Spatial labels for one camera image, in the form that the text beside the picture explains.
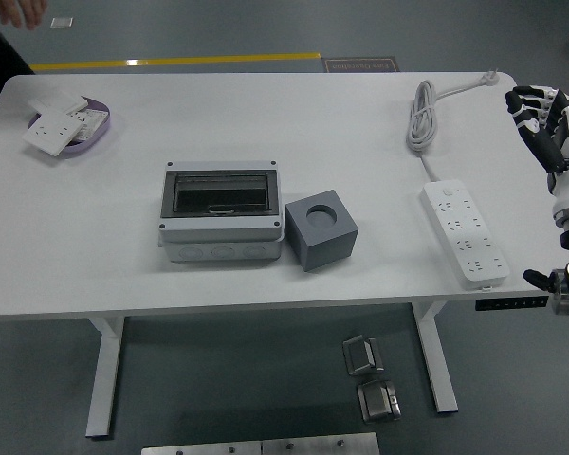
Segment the person's left hand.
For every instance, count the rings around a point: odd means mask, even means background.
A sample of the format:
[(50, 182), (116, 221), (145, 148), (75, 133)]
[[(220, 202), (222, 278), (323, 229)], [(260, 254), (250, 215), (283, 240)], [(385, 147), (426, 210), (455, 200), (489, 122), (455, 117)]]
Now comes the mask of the person's left hand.
[(0, 0), (0, 22), (34, 30), (41, 25), (47, 5), (46, 0)]

